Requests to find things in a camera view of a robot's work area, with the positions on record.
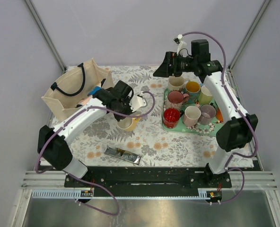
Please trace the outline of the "beige floral mug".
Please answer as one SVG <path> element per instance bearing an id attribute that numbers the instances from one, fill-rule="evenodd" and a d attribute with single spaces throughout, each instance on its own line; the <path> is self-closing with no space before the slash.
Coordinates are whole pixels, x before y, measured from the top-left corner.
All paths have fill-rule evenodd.
<path id="1" fill-rule="evenodd" d="M 167 89 L 169 92 L 171 91 L 182 92 L 187 82 L 188 80 L 183 78 L 182 76 L 180 77 L 170 76 L 168 79 Z"/>

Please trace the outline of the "yellow mug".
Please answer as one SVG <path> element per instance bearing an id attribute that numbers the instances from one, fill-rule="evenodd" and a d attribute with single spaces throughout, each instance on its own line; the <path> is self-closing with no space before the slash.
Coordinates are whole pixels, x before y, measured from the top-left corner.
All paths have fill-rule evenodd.
<path id="1" fill-rule="evenodd" d="M 140 119 L 141 118 L 125 118 L 123 120 L 120 120 L 117 123 L 117 126 L 125 131 L 133 131 L 136 128 L 137 123 Z"/>

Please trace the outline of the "pink round mug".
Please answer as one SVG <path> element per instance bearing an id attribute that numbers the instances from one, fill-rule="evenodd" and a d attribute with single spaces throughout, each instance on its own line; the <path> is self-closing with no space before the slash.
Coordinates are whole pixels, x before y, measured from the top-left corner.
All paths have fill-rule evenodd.
<path id="1" fill-rule="evenodd" d="M 174 108 L 181 110 L 182 105 L 189 99 L 188 93 L 181 93 L 180 91 L 171 91 L 165 100 L 166 109 Z"/>

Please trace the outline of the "blue butterfly mug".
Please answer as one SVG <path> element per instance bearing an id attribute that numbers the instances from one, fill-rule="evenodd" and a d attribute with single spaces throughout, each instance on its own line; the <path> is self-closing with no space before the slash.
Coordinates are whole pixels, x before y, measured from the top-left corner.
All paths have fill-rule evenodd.
<path id="1" fill-rule="evenodd" d="M 184 90 L 185 90 L 185 93 L 187 93 L 189 95 L 189 99 L 188 99 L 187 103 L 194 104 L 199 97 L 199 93 L 201 91 L 201 86 L 199 83 L 197 83 L 195 81 L 188 81 L 185 84 Z"/>

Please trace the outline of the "lime green mug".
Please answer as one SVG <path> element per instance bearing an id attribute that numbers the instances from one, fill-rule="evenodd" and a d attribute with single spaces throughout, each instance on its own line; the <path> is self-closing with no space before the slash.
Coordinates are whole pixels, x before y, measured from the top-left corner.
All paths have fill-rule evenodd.
<path id="1" fill-rule="evenodd" d="M 207 105 L 209 104 L 213 99 L 213 95 L 211 92 L 207 89 L 205 85 L 201 87 L 201 92 L 198 97 L 198 102 L 200 105 Z"/>

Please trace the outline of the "red mug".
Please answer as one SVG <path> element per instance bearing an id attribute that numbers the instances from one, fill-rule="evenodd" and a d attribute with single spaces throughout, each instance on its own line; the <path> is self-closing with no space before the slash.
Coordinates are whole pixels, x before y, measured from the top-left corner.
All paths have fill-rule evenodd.
<path id="1" fill-rule="evenodd" d="M 178 125 L 180 118 L 184 115 L 183 110 L 168 108 L 163 113 L 163 124 L 167 128 L 174 128 Z"/>

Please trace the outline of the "pink octagonal mug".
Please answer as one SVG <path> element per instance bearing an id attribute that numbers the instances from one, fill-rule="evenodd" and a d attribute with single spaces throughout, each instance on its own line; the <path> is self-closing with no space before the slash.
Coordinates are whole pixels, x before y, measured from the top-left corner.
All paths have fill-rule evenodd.
<path id="1" fill-rule="evenodd" d="M 186 127 L 193 127 L 201 116 L 201 111 L 196 106 L 188 106 L 184 111 L 183 123 Z"/>

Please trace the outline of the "lavender mug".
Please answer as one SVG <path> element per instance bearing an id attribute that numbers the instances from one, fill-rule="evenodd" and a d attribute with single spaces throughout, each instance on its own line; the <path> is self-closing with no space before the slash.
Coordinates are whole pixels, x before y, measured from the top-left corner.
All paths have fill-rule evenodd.
<path id="1" fill-rule="evenodd" d="M 216 109 L 213 103 L 202 105 L 200 111 L 201 115 L 198 119 L 198 123 L 201 125 L 208 125 L 216 116 Z"/>

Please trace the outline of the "orange mug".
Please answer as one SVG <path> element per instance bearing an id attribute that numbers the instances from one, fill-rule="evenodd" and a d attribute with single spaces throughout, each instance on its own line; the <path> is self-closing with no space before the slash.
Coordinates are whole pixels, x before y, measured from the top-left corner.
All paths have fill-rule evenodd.
<path id="1" fill-rule="evenodd" d="M 219 122 L 223 122 L 224 121 L 222 113 L 221 113 L 221 110 L 219 108 L 217 108 L 217 110 L 216 110 L 216 118 L 217 118 L 217 120 Z"/>

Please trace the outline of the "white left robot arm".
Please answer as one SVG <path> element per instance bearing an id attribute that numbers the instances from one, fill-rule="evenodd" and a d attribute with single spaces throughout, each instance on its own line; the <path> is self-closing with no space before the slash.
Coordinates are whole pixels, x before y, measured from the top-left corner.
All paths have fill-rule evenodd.
<path id="1" fill-rule="evenodd" d="M 86 103 L 71 117 L 53 128 L 43 126 L 39 131 L 38 161 L 43 157 L 56 170 L 75 176 L 81 187 L 91 183 L 91 175 L 85 164 L 73 157 L 69 145 L 97 119 L 107 113 L 117 112 L 117 120 L 132 114 L 130 101 L 134 96 L 132 87 L 118 81 L 114 87 L 100 88 L 86 99 Z"/>

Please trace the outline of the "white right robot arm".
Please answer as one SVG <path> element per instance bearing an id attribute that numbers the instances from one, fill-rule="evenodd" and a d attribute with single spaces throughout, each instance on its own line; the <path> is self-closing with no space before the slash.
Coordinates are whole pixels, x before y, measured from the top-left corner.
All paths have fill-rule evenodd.
<path id="1" fill-rule="evenodd" d="M 211 60 L 209 43 L 205 39 L 191 42 L 191 54 L 182 56 L 179 52 L 166 52 L 155 77 L 179 77 L 184 72 L 192 72 L 213 95 L 224 120 L 224 125 L 216 134 L 218 149 L 215 157 L 204 170 L 204 182 L 215 187 L 225 178 L 227 166 L 233 156 L 244 157 L 240 153 L 256 136 L 258 118 L 249 114 L 240 104 L 225 79 L 224 69 L 218 60 Z"/>

